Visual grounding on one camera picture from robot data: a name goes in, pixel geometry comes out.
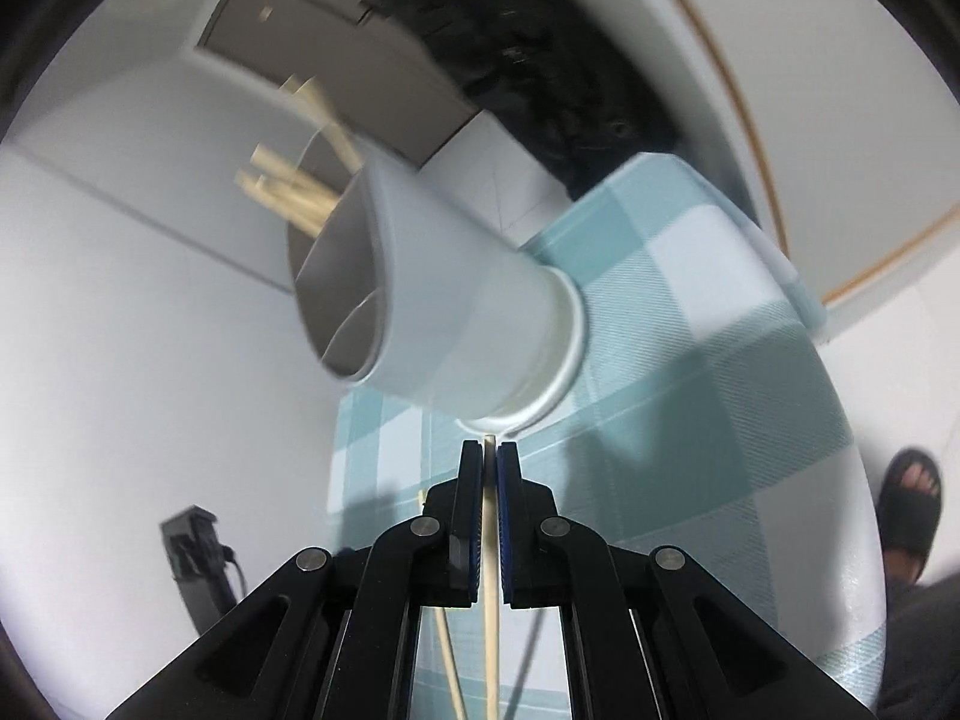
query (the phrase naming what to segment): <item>orange trim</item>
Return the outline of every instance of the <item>orange trim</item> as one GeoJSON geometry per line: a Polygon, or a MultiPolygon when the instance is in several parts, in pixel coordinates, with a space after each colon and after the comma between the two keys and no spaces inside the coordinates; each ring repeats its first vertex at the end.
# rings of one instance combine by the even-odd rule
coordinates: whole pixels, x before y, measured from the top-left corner
{"type": "Polygon", "coordinates": [[[710,34],[709,28],[707,27],[707,22],[704,20],[703,16],[700,15],[700,12],[697,10],[696,6],[694,6],[692,0],[677,0],[677,2],[680,4],[683,12],[685,12],[686,16],[690,20],[690,25],[693,26],[693,30],[697,33],[697,36],[703,43],[704,48],[707,49],[710,59],[713,60],[713,64],[716,66],[716,69],[720,74],[720,79],[727,87],[727,92],[730,95],[731,101],[733,102],[733,108],[736,109],[736,114],[740,119],[741,127],[743,127],[747,134],[747,141],[750,143],[750,148],[754,153],[754,159],[757,161],[757,168],[760,170],[760,180],[763,182],[763,188],[766,190],[767,197],[770,201],[770,214],[774,218],[776,241],[778,242],[781,251],[784,252],[787,257],[789,257],[790,247],[786,237],[784,213],[782,213],[781,206],[776,198],[776,186],[774,185],[773,171],[770,170],[770,165],[767,162],[766,152],[763,150],[763,143],[760,141],[760,134],[757,133],[757,126],[754,123],[754,119],[750,115],[750,110],[747,108],[747,101],[745,100],[744,95],[741,93],[740,87],[736,83],[736,79],[733,77],[733,72],[728,66],[727,60],[724,58],[719,44],[713,39],[713,36],[710,34]]]}
{"type": "Polygon", "coordinates": [[[857,287],[862,285],[865,281],[869,281],[874,276],[883,271],[884,269],[889,268],[896,260],[901,259],[906,254],[909,254],[911,250],[915,250],[920,244],[932,238],[937,233],[940,233],[944,228],[949,227],[950,223],[954,220],[960,220],[960,204],[954,205],[952,209],[947,211],[945,215],[942,215],[941,218],[938,218],[930,227],[927,227],[923,230],[920,230],[913,238],[907,241],[904,245],[897,248],[896,250],[890,252],[886,257],[884,257],[879,262],[867,268],[865,271],[861,271],[860,274],[856,274],[853,278],[848,281],[846,284],[837,287],[835,290],[830,290],[823,297],[824,303],[832,303],[834,300],[843,298],[844,295],[855,290],[857,287]]]}

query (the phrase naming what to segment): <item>sandal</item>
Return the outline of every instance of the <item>sandal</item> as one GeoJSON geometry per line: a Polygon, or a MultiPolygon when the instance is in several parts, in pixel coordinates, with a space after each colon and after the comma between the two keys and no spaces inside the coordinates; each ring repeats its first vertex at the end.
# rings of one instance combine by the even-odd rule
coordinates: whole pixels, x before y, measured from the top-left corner
{"type": "Polygon", "coordinates": [[[920,561],[920,573],[923,573],[926,560],[930,557],[930,547],[933,546],[933,536],[940,523],[942,496],[940,470],[933,458],[920,449],[902,449],[896,453],[887,469],[877,500],[880,548],[884,552],[904,550],[907,555],[920,561]],[[914,490],[902,484],[907,469],[915,465],[933,479],[931,490],[914,490]]]}

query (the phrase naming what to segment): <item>foot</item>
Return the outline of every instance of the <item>foot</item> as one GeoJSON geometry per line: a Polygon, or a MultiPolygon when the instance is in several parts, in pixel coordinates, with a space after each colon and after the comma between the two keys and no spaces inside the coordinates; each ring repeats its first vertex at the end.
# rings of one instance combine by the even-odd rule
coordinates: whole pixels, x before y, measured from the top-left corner
{"type": "MultiPolygon", "coordinates": [[[[899,485],[931,498],[940,496],[940,485],[920,463],[914,463],[904,471],[899,485]]],[[[923,559],[904,549],[886,549],[883,551],[883,570],[888,577],[915,584],[923,571],[923,559]]]]}

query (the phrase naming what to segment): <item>dark pants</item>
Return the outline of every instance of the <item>dark pants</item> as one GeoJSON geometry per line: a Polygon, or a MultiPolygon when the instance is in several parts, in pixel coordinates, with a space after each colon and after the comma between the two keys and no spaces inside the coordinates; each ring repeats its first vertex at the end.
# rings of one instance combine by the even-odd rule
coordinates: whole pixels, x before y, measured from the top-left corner
{"type": "Polygon", "coordinates": [[[887,581],[880,720],[960,718],[960,574],[930,586],[887,581]]]}

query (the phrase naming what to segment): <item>teal and white plaid tablecloth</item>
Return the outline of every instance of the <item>teal and white plaid tablecloth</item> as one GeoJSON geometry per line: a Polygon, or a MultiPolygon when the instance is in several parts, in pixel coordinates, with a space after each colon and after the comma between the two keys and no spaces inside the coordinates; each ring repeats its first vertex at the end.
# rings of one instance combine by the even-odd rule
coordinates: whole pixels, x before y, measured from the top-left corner
{"type": "MultiPolygon", "coordinates": [[[[872,500],[809,338],[824,311],[731,201],[645,154],[526,245],[584,295],[589,341],[568,396],[517,438],[560,513],[647,552],[677,544],[861,701],[883,665],[872,500]]],[[[344,546],[419,512],[472,437],[372,389],[344,398],[328,516],[344,546]]],[[[484,712],[478,605],[449,624],[470,717],[484,712]]],[[[555,610],[501,611],[502,716],[569,717],[555,610]]],[[[432,615],[413,715],[453,718],[432,615]]]]}

